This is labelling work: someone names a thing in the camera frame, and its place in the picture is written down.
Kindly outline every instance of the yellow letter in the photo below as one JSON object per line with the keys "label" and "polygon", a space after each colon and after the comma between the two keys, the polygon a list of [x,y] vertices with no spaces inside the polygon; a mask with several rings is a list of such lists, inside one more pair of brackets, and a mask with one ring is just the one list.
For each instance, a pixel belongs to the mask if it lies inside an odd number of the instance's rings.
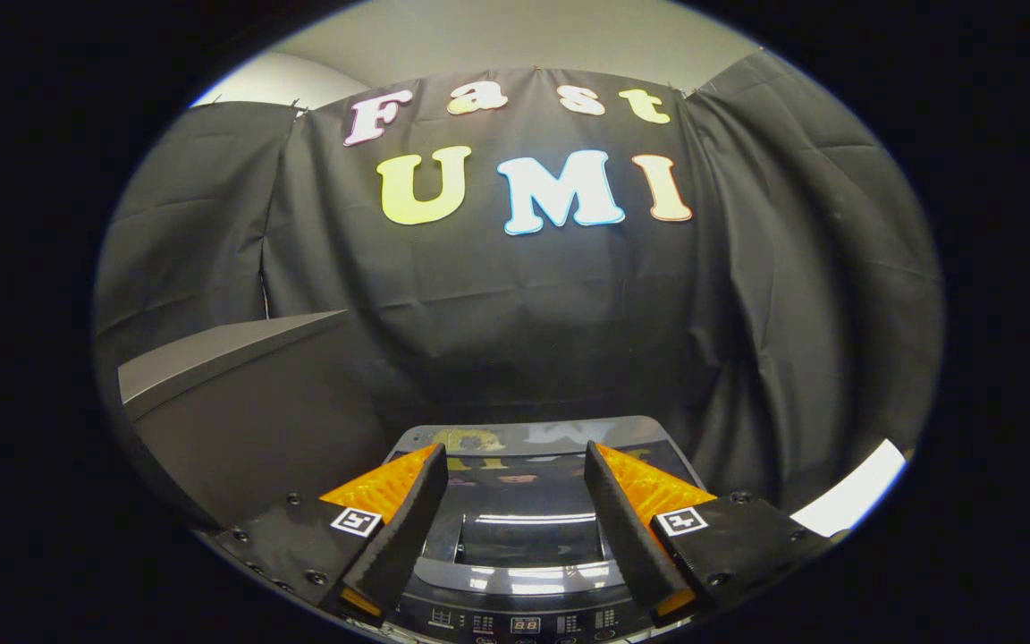
{"label": "yellow letter", "polygon": [[661,105],[661,98],[651,97],[646,90],[626,90],[619,92],[618,95],[630,102],[633,114],[642,121],[659,124],[670,123],[670,115],[660,114],[654,109],[655,105]]}
{"label": "yellow letter", "polygon": [[670,172],[670,168],[675,167],[672,160],[654,155],[639,155],[630,160],[642,168],[647,175],[647,183],[650,183],[650,194],[654,197],[651,216],[658,221],[686,221],[694,216],[678,194],[675,176]]}
{"label": "yellow letter", "polygon": [[466,183],[464,160],[471,155],[471,147],[454,145],[442,147],[432,154],[440,162],[443,174],[443,192],[434,200],[417,201],[414,191],[416,166],[420,156],[406,155],[403,158],[385,160],[376,167],[383,175],[383,212],[396,224],[428,224],[441,221],[464,203]]}
{"label": "yellow letter", "polygon": [[597,101],[598,95],[585,87],[561,84],[555,92],[559,92],[559,102],[573,112],[593,115],[607,113],[607,108]]}
{"label": "yellow letter", "polygon": [[493,110],[507,105],[503,89],[499,82],[481,80],[457,87],[450,94],[453,101],[447,103],[447,111],[453,114],[466,114],[475,110]]}

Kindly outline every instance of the digital display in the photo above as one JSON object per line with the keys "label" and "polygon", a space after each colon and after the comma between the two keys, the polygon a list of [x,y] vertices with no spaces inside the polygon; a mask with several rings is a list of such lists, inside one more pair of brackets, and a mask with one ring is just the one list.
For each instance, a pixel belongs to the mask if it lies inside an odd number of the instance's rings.
{"label": "digital display", "polygon": [[540,618],[512,618],[512,635],[537,635]]}

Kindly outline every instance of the white wall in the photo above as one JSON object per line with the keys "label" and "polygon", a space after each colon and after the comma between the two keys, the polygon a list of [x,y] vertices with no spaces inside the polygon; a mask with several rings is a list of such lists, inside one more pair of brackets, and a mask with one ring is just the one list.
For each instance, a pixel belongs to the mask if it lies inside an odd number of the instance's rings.
{"label": "white wall", "polygon": [[218,103],[253,101],[291,105],[299,98],[298,107],[315,109],[365,90],[369,87],[325,65],[288,54],[267,53],[237,68],[192,106],[212,103],[214,99]]}

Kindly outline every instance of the white letter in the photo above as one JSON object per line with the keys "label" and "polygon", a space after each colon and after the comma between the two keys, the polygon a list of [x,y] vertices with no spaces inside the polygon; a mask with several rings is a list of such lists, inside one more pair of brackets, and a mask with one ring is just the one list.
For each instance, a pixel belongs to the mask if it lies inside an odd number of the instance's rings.
{"label": "white letter", "polygon": [[573,112],[593,115],[607,113],[607,108],[597,101],[598,95],[585,87],[561,84],[555,92],[561,97],[559,102]]}
{"label": "white letter", "polygon": [[551,217],[552,224],[561,226],[572,209],[576,195],[579,208],[575,221],[581,226],[618,224],[626,213],[614,204],[607,183],[604,164],[607,152],[579,150],[569,156],[563,172],[555,179],[537,160],[523,158],[507,160],[495,168],[511,184],[512,216],[504,225],[508,235],[536,233],[543,228],[543,217],[535,214],[535,203]]}
{"label": "white letter", "polygon": [[369,98],[368,101],[360,101],[352,105],[355,117],[352,118],[352,133],[344,139],[344,146],[355,145],[364,141],[371,141],[379,138],[383,134],[383,128],[377,124],[382,121],[384,124],[397,121],[400,113],[400,103],[412,100],[412,93],[408,90],[388,94],[387,97]]}

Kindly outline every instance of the foam letter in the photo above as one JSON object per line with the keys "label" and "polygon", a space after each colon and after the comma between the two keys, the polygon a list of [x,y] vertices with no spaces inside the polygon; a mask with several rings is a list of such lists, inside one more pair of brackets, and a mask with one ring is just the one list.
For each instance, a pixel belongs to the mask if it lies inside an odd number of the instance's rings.
{"label": "foam letter", "polygon": [[426,201],[417,201],[414,191],[416,166],[420,165],[420,156],[406,155],[385,160],[376,167],[376,171],[383,175],[381,204],[384,214],[396,224],[409,226],[441,221],[451,214],[464,203],[464,160],[469,155],[471,147],[467,145],[442,147],[432,154],[432,158],[440,162],[443,192],[436,199]]}
{"label": "foam letter", "polygon": [[561,84],[555,92],[559,92],[559,102],[573,112],[593,115],[607,113],[607,108],[597,101],[598,95],[585,87]]}
{"label": "foam letter", "polygon": [[344,145],[355,145],[364,141],[371,141],[379,138],[383,134],[383,128],[377,124],[382,121],[386,126],[388,123],[397,121],[400,113],[400,103],[412,100],[412,93],[408,90],[388,94],[387,97],[369,98],[368,101],[360,101],[352,105],[355,116],[352,118],[352,133],[344,139]]}
{"label": "foam letter", "polygon": [[469,84],[457,87],[450,94],[452,102],[447,103],[447,111],[453,114],[466,114],[475,110],[493,110],[495,107],[507,105],[507,97],[504,97],[502,87],[499,82],[481,80],[469,82]]}
{"label": "foam letter", "polygon": [[551,217],[552,224],[561,226],[578,196],[579,208],[575,221],[581,226],[618,224],[626,213],[614,205],[614,197],[607,183],[607,152],[579,150],[572,152],[563,165],[563,172],[555,179],[537,160],[522,158],[507,160],[495,168],[511,187],[512,216],[504,225],[508,235],[526,235],[543,228],[543,217],[535,214],[535,203]]}
{"label": "foam letter", "polygon": [[670,172],[670,168],[675,167],[672,160],[654,155],[639,155],[630,160],[647,175],[650,195],[654,197],[654,207],[650,208],[650,214],[655,219],[686,221],[694,216],[694,212],[682,203],[682,196],[678,194],[675,176]]}
{"label": "foam letter", "polygon": [[626,90],[625,92],[619,92],[618,95],[630,102],[630,109],[633,110],[633,115],[642,118],[642,121],[670,123],[670,115],[660,114],[654,109],[655,105],[661,105],[661,98],[651,97],[650,94],[647,94],[646,90]]}

